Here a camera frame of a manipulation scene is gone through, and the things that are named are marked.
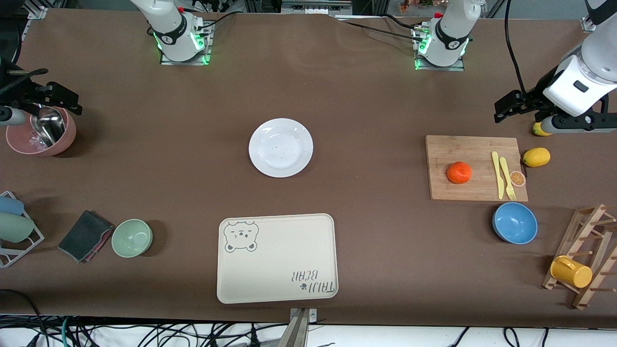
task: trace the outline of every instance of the green bowl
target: green bowl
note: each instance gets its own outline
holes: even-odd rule
[[[122,222],[112,236],[112,248],[122,258],[132,258],[145,252],[152,244],[152,230],[143,220]]]

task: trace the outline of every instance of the pink bowl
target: pink bowl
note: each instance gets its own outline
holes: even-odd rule
[[[47,147],[36,140],[38,135],[30,124],[30,120],[20,125],[9,125],[6,127],[6,142],[17,153],[31,156],[49,157],[64,152],[75,141],[77,128],[75,121],[68,114],[67,110],[53,107],[58,110],[64,119],[66,130],[62,137],[51,147]]]

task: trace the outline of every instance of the brown table surface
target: brown table surface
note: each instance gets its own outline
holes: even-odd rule
[[[510,26],[528,88],[585,37],[575,20]],[[614,294],[579,311],[563,305],[569,291],[540,287],[572,208],[617,203],[617,134],[539,138],[531,114],[495,124],[493,103],[518,88],[502,20],[478,22],[462,73],[415,71],[409,40],[325,15],[237,15],[217,29],[207,67],[159,65],[146,28],[139,12],[94,10],[50,10],[30,28],[19,64],[48,68],[36,80],[79,93],[84,113],[59,157],[0,146],[1,187],[46,237],[0,271],[2,288],[30,295],[43,314],[286,321],[290,307],[317,307],[335,324],[617,327]],[[278,117],[315,142],[308,167],[285,179],[262,175],[247,153],[254,129]],[[548,148],[550,163],[529,171],[537,238],[501,241],[497,203],[430,200],[429,134]],[[75,264],[56,246],[85,209],[115,224],[148,221],[152,248],[123,259],[108,242]],[[317,212],[335,220],[337,296],[218,301],[223,219]],[[0,312],[30,308],[5,295]]]

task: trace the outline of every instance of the yellow lemon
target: yellow lemon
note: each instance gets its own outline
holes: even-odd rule
[[[542,130],[542,127],[540,126],[540,124],[542,124],[542,123],[538,122],[538,123],[534,124],[534,135],[537,135],[537,136],[553,135],[551,133],[544,132],[544,130]]]
[[[529,167],[538,167],[548,163],[550,153],[548,149],[538,147],[532,148],[523,155],[523,163]]]

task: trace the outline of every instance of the bear illustration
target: bear illustration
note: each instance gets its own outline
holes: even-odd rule
[[[246,249],[253,252],[257,249],[257,234],[259,227],[255,222],[236,222],[227,223],[223,234],[225,234],[225,251],[229,253],[236,249]]]

